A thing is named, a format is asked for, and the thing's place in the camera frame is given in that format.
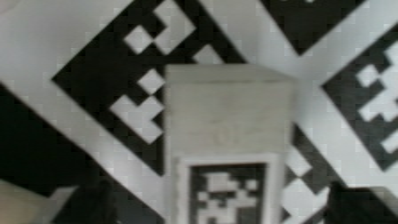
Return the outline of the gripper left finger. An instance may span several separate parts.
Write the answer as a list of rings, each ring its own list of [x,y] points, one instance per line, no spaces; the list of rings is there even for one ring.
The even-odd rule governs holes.
[[[112,184],[107,181],[77,189],[50,223],[118,224]]]

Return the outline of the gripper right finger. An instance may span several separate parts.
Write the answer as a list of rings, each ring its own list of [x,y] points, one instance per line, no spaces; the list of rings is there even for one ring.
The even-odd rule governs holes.
[[[388,207],[374,191],[331,183],[326,224],[398,224],[398,214]]]

